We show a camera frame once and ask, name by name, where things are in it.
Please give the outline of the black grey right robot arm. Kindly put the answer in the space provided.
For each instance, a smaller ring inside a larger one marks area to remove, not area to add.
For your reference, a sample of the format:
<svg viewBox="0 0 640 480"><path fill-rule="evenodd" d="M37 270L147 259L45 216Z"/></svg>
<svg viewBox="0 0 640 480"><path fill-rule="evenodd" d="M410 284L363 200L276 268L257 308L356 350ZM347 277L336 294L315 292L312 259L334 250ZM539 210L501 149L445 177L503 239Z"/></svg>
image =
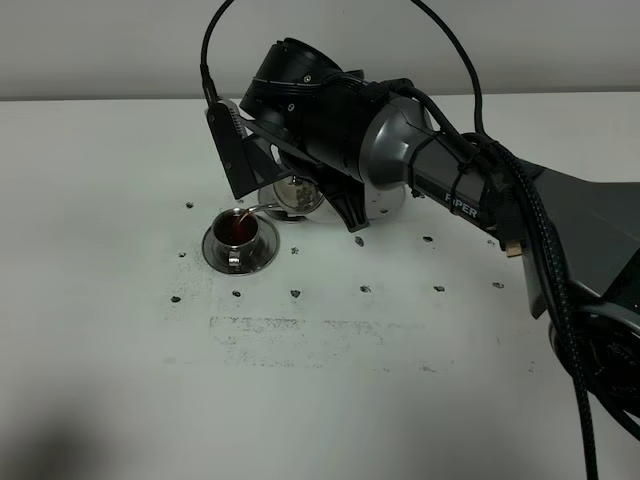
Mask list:
<svg viewBox="0 0 640 480"><path fill-rule="evenodd" d="M369 82L292 38L276 42L241 108L251 192L287 172L316 186L352 231L367 189L407 187L523 260L529 309L548 313L553 350L578 390L639 432L639 186L597 183L524 161L481 127L462 133L407 79Z"/></svg>

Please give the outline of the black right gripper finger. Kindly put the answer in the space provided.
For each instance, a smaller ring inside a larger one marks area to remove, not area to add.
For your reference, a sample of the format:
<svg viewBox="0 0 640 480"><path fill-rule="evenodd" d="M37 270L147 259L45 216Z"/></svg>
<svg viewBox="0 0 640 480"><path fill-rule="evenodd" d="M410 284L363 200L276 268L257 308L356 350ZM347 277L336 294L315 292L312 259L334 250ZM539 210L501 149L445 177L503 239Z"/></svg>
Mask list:
<svg viewBox="0 0 640 480"><path fill-rule="evenodd" d="M349 232L357 232L369 226L363 183L327 167L321 171L319 189Z"/></svg>

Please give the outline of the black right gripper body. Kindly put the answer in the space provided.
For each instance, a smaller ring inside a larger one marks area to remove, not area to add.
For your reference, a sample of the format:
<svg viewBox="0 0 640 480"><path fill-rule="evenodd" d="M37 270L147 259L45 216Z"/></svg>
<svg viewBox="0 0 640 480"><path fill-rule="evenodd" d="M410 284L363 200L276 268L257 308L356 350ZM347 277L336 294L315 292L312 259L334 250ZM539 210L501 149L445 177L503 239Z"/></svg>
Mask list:
<svg viewBox="0 0 640 480"><path fill-rule="evenodd" d="M285 38L271 46L240 107L314 162L359 180L361 145L380 111L380 84Z"/></svg>

